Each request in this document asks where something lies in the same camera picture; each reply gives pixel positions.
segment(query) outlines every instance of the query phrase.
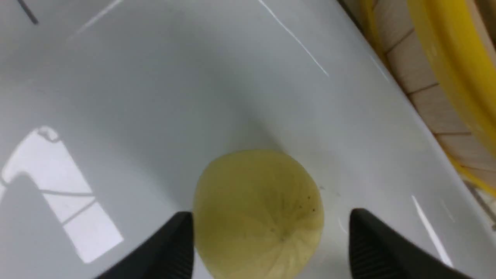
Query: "white sink basin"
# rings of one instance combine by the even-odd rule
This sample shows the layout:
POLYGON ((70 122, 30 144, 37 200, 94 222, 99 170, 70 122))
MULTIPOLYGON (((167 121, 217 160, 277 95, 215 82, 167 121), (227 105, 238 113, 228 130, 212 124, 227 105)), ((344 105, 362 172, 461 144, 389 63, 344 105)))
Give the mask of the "white sink basin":
MULTIPOLYGON (((191 209, 209 161, 249 148, 283 150, 321 189, 324 234, 301 278, 350 278, 354 207, 496 274, 482 210, 334 1, 74 1, 9 45, 5 278, 97 276, 191 209)), ((210 278, 199 259, 194 277, 210 278)))

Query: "yellow-green melon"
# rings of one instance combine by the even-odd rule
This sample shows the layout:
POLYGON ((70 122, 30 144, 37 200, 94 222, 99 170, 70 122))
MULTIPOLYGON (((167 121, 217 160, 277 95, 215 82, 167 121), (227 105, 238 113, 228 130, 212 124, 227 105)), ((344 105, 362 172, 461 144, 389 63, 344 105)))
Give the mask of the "yellow-green melon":
POLYGON ((193 205, 195 246, 215 279, 294 278, 315 252, 320 193, 292 157, 224 155, 203 171, 193 205))

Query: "yellow tube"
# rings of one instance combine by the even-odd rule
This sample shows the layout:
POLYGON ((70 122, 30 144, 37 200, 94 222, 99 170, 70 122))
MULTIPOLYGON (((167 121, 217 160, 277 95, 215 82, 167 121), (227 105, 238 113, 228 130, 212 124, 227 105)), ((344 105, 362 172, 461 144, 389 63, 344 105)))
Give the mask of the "yellow tube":
MULTIPOLYGON (((364 16, 365 37, 389 69, 387 59, 380 45, 379 33, 373 12, 373 1, 363 0, 361 4, 364 16)), ((496 125, 493 124, 487 111, 480 111, 482 108, 479 107, 476 98, 471 96, 471 93, 473 92, 472 90, 478 89, 480 95, 483 95, 486 100, 492 100, 492 104, 495 105, 494 112, 496 113, 496 102, 494 102, 496 101, 496 83, 494 83, 496 80, 496 70, 491 63, 489 54, 487 54, 484 45, 479 39, 479 35, 468 11, 467 3, 461 0, 408 0, 408 6, 414 21, 415 31, 419 39, 421 39, 431 67, 433 67, 436 77, 448 95, 448 99, 462 116, 465 123, 468 123, 472 132, 478 136, 486 147, 490 147, 489 150, 495 155, 496 125), (444 9, 441 6, 449 6, 450 9, 444 9), (458 17, 459 12, 463 14, 460 18, 458 17), (428 19, 429 16, 433 17, 433 21, 428 19), (449 20, 448 22, 442 22, 440 18, 449 20), (451 28, 454 23, 456 23, 455 26, 458 28, 457 32, 451 28), (454 38, 454 41, 451 43, 465 47, 457 48, 457 46, 452 46, 452 48, 456 48, 456 51, 451 50, 449 47, 442 47, 446 42, 443 42, 440 38, 433 38, 433 36, 435 37, 434 30, 439 31, 439 29, 443 30, 441 33, 444 32, 442 34, 444 36, 450 36, 452 32, 457 33, 458 37, 454 38), (460 61, 456 61, 457 58, 450 57, 451 54, 461 55, 462 57, 459 59, 460 61)), ((477 188, 496 198, 496 189, 490 187, 484 181, 471 174, 467 169, 463 168, 446 151, 444 153, 460 175, 465 176, 477 188)))

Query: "yellow hose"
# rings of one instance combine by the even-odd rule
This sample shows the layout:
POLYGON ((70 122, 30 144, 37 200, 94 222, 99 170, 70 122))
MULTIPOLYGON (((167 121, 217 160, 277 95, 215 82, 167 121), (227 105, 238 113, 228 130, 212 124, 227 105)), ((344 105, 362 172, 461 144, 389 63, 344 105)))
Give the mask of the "yellow hose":
MULTIPOLYGON (((361 10, 362 14, 364 17, 364 36, 374 49, 374 51, 377 53, 381 61, 384 63, 384 65, 390 70, 389 63, 386 59, 386 56, 384 55, 384 52, 382 51, 382 46, 380 43, 379 39, 379 32, 377 29, 377 25, 375 22, 375 16, 373 12, 373 0, 362 0, 360 1, 361 3, 361 10)), ((463 168, 460 163, 458 163, 453 157, 451 157, 445 150, 444 153, 448 157, 449 161, 455 168, 455 170, 460 174, 463 175, 466 179, 468 179, 474 186, 477 188, 485 191, 489 195, 491 195, 493 198, 496 198, 496 189, 493 187, 489 186, 486 184, 484 181, 481 179, 477 178, 473 174, 471 174, 467 169, 463 168)))

